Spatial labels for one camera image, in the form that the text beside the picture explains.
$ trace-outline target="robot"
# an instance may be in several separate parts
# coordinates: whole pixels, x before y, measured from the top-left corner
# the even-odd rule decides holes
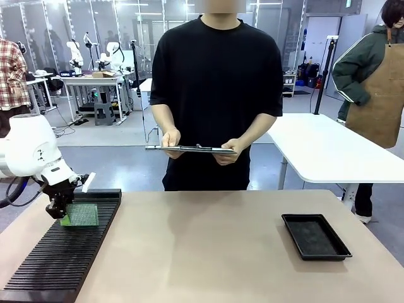
[[[119,42],[109,42],[107,44],[107,52],[109,52],[110,56],[107,56],[106,53],[102,53],[100,60],[97,61],[98,69],[101,70],[110,64],[111,70],[120,71],[123,62],[125,61],[125,55],[121,49],[121,44]]]
[[[66,205],[73,201],[74,189],[84,185],[88,187],[92,176],[76,174],[66,164],[57,148],[55,134],[44,116],[18,115],[9,122],[11,131],[7,137],[0,139],[0,178],[22,178],[14,192],[0,201],[0,208],[13,203],[32,178],[41,186],[39,192],[49,196],[46,212],[52,218],[63,218]]]
[[[66,45],[70,48],[71,51],[71,60],[69,61],[69,63],[74,68],[76,76],[81,76],[81,68],[84,64],[84,60],[79,49],[80,44],[74,39],[71,39],[71,41],[67,42]]]

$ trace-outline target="table leg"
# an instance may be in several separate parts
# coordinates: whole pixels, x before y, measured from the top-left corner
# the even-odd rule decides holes
[[[71,121],[74,122],[73,110],[72,110],[71,104],[70,104],[69,86],[66,85],[65,87],[66,87],[66,96],[68,98],[68,104],[69,104],[69,109],[70,109],[70,114],[71,114]]]
[[[38,93],[38,98],[41,106],[43,106],[46,109],[46,102],[44,99],[44,95],[42,94],[42,90],[40,89],[39,85],[33,85],[33,89],[36,90]]]
[[[28,93],[30,95],[31,103],[33,105],[33,109],[34,109],[35,113],[40,114],[39,106],[38,106],[38,103],[37,103],[37,98],[35,98],[35,92],[33,90],[32,85],[28,86]]]
[[[124,114],[122,112],[121,94],[119,93],[118,82],[116,83],[116,95],[118,98],[119,117],[121,118],[121,120],[116,125],[121,125],[128,117],[124,117]]]
[[[356,192],[358,191],[359,184],[347,184],[345,196],[343,197],[343,204],[351,210],[354,207]]]
[[[286,178],[286,169],[288,167],[288,160],[283,157],[280,167],[280,175],[279,175],[279,183],[278,183],[278,190],[282,190],[285,186],[285,178]]]
[[[49,105],[50,105],[50,107],[46,111],[50,112],[51,110],[56,109],[56,106],[54,106],[53,103],[52,103],[52,98],[51,98],[51,95],[49,93],[48,84],[46,83],[46,81],[44,81],[44,88],[45,88],[46,97],[47,97]]]

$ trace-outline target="stool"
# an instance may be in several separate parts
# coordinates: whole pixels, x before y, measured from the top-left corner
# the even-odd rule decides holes
[[[113,125],[116,122],[111,102],[94,103],[95,125]]]

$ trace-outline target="beige tabletop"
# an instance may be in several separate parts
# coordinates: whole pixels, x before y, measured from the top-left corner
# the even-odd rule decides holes
[[[0,288],[53,223],[45,196],[0,234]],[[353,254],[302,261],[283,213],[322,213]],[[328,191],[126,193],[77,302],[404,302],[404,269]]]

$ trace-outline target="hand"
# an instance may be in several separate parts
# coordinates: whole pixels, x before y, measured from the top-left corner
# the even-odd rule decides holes
[[[239,139],[231,139],[229,142],[225,143],[222,145],[223,149],[231,149],[235,151],[236,153],[233,155],[220,155],[220,154],[213,154],[215,157],[217,163],[221,166],[226,166],[229,164],[233,164],[237,161],[239,158],[241,152],[246,149],[242,145]]]
[[[179,143],[179,140],[181,138],[181,133],[179,132],[178,129],[174,128],[169,131],[167,131],[162,139],[162,147],[174,147],[177,146]],[[168,151],[166,150],[165,153],[171,158],[171,159],[178,159],[184,152],[183,151]]]
[[[21,90],[18,87],[12,87],[11,93],[14,95],[14,97],[21,98]]]

